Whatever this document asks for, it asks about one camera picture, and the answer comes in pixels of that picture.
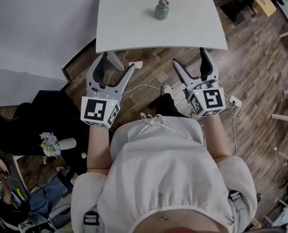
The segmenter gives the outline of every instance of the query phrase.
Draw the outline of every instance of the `bottle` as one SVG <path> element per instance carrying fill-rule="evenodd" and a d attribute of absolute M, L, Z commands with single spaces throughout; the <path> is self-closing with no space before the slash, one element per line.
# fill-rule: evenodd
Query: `bottle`
<path fill-rule="evenodd" d="M 154 16 L 158 20 L 164 20 L 169 13 L 169 2 L 167 0 L 160 0 L 155 7 Z"/>

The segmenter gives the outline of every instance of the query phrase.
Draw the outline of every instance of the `white vase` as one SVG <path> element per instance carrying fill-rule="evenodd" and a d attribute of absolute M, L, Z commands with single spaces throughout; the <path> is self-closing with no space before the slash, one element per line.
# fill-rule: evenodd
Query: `white vase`
<path fill-rule="evenodd" d="M 77 142 L 74 138 L 68 138 L 64 140 L 60 140 L 58 142 L 58 145 L 60 145 L 60 150 L 68 150 L 68 149 L 73 149 L 76 147 Z"/>

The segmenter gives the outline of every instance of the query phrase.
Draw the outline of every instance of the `jar lid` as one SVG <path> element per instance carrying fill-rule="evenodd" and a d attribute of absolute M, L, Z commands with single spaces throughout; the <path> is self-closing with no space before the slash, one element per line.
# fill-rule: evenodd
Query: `jar lid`
<path fill-rule="evenodd" d="M 169 7 L 169 1 L 168 0 L 159 0 L 158 7 L 160 9 L 167 9 Z"/>

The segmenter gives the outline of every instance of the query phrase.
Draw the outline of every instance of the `white shirt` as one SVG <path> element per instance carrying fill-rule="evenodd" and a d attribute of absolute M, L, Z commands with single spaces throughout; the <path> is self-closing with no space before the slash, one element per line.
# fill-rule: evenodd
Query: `white shirt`
<path fill-rule="evenodd" d="M 132 233 L 160 210 L 189 209 L 233 232 L 229 190 L 242 194 L 253 219 L 257 199 L 246 164 L 238 157 L 215 163 L 203 146 L 198 122 L 157 117 L 119 128 L 111 143 L 113 165 L 108 176 L 79 176 L 72 193 L 71 218 L 82 232 L 85 213 L 97 206 L 105 233 Z"/>

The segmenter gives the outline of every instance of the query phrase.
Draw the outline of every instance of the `foot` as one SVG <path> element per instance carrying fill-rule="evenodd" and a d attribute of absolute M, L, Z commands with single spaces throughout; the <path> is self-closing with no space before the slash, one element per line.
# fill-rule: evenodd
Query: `foot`
<path fill-rule="evenodd" d="M 167 93 L 172 97 L 172 88 L 168 84 L 165 84 L 161 87 L 161 96 L 164 96 L 164 94 Z"/>

